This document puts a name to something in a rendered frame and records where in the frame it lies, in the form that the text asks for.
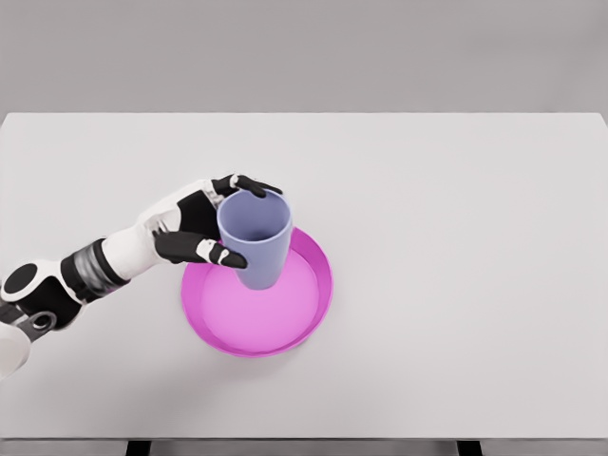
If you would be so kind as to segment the pink round plate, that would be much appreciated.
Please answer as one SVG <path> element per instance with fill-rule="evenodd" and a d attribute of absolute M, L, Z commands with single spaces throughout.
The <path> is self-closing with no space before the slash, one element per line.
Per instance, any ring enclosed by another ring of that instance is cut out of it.
<path fill-rule="evenodd" d="M 237 357 L 287 352 L 325 319 L 333 299 L 333 271 L 321 246 L 295 228 L 278 282 L 246 288 L 236 273 L 212 264 L 186 266 L 180 300 L 194 333 L 210 347 Z"/>

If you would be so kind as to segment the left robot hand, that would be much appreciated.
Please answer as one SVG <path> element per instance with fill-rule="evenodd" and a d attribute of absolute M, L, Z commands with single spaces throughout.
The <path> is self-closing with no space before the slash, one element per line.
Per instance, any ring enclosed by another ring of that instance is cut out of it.
<path fill-rule="evenodd" d="M 196 180 L 145 210 L 136 225 L 151 240 L 152 253 L 161 261 L 242 270 L 247 260 L 219 243 L 218 224 L 220 205 L 241 192 L 264 199 L 271 193 L 280 195 L 282 190 L 242 174 Z"/>

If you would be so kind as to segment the lavender plastic cup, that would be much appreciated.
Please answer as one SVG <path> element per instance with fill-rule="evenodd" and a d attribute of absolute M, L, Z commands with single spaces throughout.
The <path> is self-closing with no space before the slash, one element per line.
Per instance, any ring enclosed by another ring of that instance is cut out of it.
<path fill-rule="evenodd" d="M 292 210 L 285 198 L 268 190 L 259 198 L 238 191 L 218 208 L 218 228 L 224 246 L 247 261 L 237 270 L 240 282 L 251 290 L 265 290 L 278 281 L 289 252 Z"/>

